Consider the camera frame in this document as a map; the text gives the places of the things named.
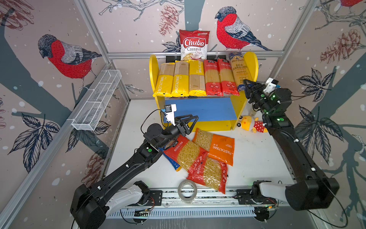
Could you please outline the dark blue spaghetti bag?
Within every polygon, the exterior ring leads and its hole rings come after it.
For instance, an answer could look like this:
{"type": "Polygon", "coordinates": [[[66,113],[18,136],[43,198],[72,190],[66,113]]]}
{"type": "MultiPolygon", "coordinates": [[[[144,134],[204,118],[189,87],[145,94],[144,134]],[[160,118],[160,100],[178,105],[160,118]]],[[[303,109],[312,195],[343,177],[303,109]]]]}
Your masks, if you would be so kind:
{"type": "Polygon", "coordinates": [[[252,76],[241,52],[231,52],[228,55],[234,80],[238,91],[245,90],[244,80],[252,81],[252,76]]]}

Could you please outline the red spaghetti bag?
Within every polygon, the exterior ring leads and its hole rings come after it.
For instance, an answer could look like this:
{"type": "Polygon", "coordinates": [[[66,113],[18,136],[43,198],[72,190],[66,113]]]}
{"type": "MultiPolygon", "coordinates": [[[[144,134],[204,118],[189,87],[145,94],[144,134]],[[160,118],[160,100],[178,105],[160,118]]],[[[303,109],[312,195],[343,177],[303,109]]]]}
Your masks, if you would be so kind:
{"type": "Polygon", "coordinates": [[[223,93],[239,96],[230,63],[225,59],[218,59],[217,63],[223,93]]]}
{"type": "Polygon", "coordinates": [[[224,96],[216,61],[204,60],[205,90],[207,95],[224,96]]]}

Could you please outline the red macaroni bag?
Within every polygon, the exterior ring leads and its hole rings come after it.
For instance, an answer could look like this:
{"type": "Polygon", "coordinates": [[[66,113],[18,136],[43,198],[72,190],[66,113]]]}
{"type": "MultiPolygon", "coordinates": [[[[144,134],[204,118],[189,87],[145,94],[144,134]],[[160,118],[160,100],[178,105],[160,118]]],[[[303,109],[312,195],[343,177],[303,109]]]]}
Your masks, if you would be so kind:
{"type": "Polygon", "coordinates": [[[182,135],[164,153],[189,173],[207,156],[206,150],[182,135]]]}
{"type": "Polygon", "coordinates": [[[199,156],[191,165],[187,179],[208,188],[226,193],[228,167],[226,163],[199,156]]]}

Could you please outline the yellow Pastatime spaghetti bag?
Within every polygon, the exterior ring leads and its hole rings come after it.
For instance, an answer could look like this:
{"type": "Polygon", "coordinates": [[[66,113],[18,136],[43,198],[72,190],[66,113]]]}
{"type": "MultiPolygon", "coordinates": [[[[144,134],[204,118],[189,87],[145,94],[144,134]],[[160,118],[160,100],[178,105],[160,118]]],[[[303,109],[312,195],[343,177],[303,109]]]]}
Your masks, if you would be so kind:
{"type": "Polygon", "coordinates": [[[188,97],[189,96],[189,63],[187,61],[176,61],[172,97],[188,97]]]}
{"type": "Polygon", "coordinates": [[[172,97],[175,63],[161,65],[153,97],[172,97]]]}

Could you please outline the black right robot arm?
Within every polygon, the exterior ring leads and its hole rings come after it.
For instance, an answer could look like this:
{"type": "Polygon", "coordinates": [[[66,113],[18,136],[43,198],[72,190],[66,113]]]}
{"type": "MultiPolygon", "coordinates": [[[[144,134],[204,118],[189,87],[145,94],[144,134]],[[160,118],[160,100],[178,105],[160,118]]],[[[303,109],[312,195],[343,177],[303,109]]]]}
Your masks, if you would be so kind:
{"type": "Polygon", "coordinates": [[[292,209],[317,210],[328,208],[339,190],[335,178],[328,178],[306,152],[295,134],[294,125],[285,112],[291,105],[292,92],[278,88],[267,92],[269,84],[244,80],[248,102],[258,106],[265,128],[283,151],[293,171],[295,184],[260,181],[261,195],[287,202],[292,209]]]}

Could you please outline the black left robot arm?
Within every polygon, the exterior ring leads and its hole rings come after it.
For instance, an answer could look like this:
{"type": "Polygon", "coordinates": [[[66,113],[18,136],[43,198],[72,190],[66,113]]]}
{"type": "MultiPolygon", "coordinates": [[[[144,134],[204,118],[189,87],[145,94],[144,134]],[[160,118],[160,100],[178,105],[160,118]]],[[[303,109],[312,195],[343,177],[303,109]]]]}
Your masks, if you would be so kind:
{"type": "Polygon", "coordinates": [[[144,141],[123,165],[90,187],[80,185],[74,192],[70,213],[81,229],[97,229],[106,217],[141,199],[148,200],[150,190],[142,181],[121,190],[135,176],[151,167],[179,136],[192,133],[199,117],[183,115],[175,123],[163,128],[160,124],[149,125],[143,133],[144,141]]]}

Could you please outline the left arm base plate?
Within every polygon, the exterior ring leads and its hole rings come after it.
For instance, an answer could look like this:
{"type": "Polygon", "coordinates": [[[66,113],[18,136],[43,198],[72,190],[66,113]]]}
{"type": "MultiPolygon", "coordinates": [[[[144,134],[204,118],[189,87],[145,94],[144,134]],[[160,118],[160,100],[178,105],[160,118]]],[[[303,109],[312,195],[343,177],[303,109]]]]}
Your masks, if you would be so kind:
{"type": "Polygon", "coordinates": [[[132,206],[161,206],[163,200],[162,190],[151,190],[150,193],[143,194],[142,198],[132,206]]]}

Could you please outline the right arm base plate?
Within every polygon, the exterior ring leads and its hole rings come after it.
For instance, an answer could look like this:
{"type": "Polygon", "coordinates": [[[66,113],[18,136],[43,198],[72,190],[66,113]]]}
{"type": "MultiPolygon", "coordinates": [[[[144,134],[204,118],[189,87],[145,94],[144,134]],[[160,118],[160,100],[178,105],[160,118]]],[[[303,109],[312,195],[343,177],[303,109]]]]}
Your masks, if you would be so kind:
{"type": "Polygon", "coordinates": [[[233,196],[240,205],[277,205],[277,200],[263,196],[260,191],[237,189],[233,196]]]}

